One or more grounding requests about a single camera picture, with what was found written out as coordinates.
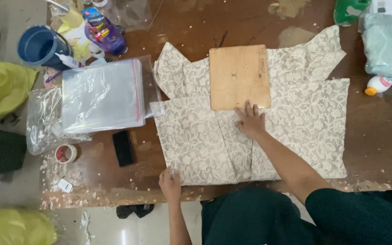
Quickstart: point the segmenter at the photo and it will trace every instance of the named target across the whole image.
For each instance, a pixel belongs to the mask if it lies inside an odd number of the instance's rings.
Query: dark green clothing
[[[392,244],[392,205],[372,194],[319,189],[305,207],[316,225],[282,193],[238,190],[204,203],[203,244]]]

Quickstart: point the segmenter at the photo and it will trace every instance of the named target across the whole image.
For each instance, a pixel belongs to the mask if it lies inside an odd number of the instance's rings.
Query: person
[[[392,205],[370,193],[335,190],[309,164],[265,130],[264,114],[246,101],[235,109],[241,132],[262,147],[292,194],[305,205],[315,225],[300,218],[286,195],[249,187],[203,202],[204,245],[392,244]],[[171,245],[192,244],[181,212],[179,174],[159,176],[169,204]]]

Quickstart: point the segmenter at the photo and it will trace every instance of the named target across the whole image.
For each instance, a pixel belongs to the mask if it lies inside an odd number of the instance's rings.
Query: packing tape roll
[[[68,157],[68,150],[71,152],[71,156]],[[57,148],[55,151],[55,159],[61,164],[68,164],[75,160],[77,157],[77,148],[73,145],[64,144]]]

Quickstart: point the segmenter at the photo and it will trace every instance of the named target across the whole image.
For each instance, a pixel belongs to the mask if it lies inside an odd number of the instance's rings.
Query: light blue fabric
[[[366,72],[392,77],[392,15],[366,14],[364,27]]]

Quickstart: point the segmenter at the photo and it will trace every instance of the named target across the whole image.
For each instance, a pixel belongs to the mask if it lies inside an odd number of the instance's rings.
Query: blue plastic container
[[[17,54],[27,65],[41,65],[57,70],[70,69],[55,53],[72,56],[68,41],[46,25],[31,26],[17,43]]]

